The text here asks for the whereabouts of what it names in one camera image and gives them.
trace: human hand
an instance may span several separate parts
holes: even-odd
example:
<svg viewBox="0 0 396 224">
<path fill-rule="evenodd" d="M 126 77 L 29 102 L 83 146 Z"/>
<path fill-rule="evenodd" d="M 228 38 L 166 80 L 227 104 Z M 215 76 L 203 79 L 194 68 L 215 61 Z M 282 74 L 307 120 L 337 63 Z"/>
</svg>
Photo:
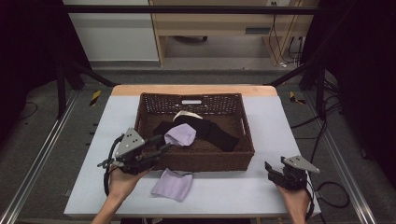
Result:
<svg viewBox="0 0 396 224">
<path fill-rule="evenodd" d="M 108 197 L 123 202 L 134 190 L 137 182 L 141 177 L 149 173 L 149 170 L 143 171 L 137 175 L 125 174 L 115 165 L 110 166 L 110 183 Z"/>
<path fill-rule="evenodd" d="M 310 202 L 310 197 L 304 189 L 288 190 L 276 185 L 283 196 L 286 209 L 289 212 L 293 224 L 305 224 L 306 209 Z"/>
<path fill-rule="evenodd" d="M 115 165 L 110 165 L 109 193 L 99 213 L 95 216 L 92 224 L 109 223 L 114 214 L 120 208 L 122 202 L 134 190 L 141 177 L 149 173 L 149 170 L 137 175 L 125 174 Z"/>
</svg>

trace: lavender cloth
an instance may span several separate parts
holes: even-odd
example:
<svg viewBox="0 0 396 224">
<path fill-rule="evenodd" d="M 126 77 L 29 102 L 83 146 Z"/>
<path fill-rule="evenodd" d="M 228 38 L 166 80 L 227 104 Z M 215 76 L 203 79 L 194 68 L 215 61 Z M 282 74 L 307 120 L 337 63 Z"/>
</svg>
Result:
<svg viewBox="0 0 396 224">
<path fill-rule="evenodd" d="M 166 168 L 151 194 L 156 197 L 173 199 L 181 203 L 189 193 L 191 183 L 192 175 L 178 175 Z"/>
<path fill-rule="evenodd" d="M 165 135 L 165 143 L 175 146 L 189 146 L 195 139 L 196 131 L 188 124 L 180 124 L 169 130 Z"/>
</svg>

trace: table edge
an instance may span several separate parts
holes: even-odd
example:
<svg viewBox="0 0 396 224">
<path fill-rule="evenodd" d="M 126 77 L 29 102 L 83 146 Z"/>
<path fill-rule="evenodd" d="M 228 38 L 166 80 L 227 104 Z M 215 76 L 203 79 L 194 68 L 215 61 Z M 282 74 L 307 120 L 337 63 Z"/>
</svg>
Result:
<svg viewBox="0 0 396 224">
<path fill-rule="evenodd" d="M 118 85 L 111 96 L 140 95 L 142 92 L 164 94 L 241 93 L 247 96 L 277 96 L 273 86 L 258 85 Z"/>
</svg>

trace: brown wicker basket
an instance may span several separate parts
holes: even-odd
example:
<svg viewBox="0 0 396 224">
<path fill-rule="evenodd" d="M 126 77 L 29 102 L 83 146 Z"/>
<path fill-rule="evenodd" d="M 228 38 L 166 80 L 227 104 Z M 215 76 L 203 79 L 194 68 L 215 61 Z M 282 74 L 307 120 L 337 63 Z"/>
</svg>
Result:
<svg viewBox="0 0 396 224">
<path fill-rule="evenodd" d="M 188 147 L 171 146 L 154 170 L 169 168 L 187 172 L 246 171 L 254 155 L 254 148 L 240 93 L 142 93 L 134 128 L 143 138 L 148 139 L 154 135 L 153 130 L 162 121 L 172 122 L 180 110 L 196 113 L 215 122 L 223 131 L 237 137 L 239 142 L 232 152 L 222 151 L 199 138 Z M 149 147 L 145 151 L 152 150 L 155 147 Z"/>
</svg>

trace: white table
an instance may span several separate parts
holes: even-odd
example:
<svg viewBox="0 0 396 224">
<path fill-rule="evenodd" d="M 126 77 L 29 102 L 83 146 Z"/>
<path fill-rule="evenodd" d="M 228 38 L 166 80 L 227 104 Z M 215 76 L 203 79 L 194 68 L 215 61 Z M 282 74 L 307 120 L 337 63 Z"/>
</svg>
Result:
<svg viewBox="0 0 396 224">
<path fill-rule="evenodd" d="M 64 213 L 94 217 L 106 199 L 104 169 L 114 140 L 134 127 L 139 94 L 241 92 L 255 154 L 245 172 L 194 173 L 191 190 L 182 203 L 155 198 L 150 192 L 162 171 L 144 176 L 118 210 L 117 217 L 284 217 L 280 193 L 268 180 L 264 162 L 281 172 L 280 157 L 300 155 L 282 104 L 272 87 L 252 86 L 118 86 L 106 104 Z M 320 212 L 315 200 L 314 215 Z"/>
</svg>

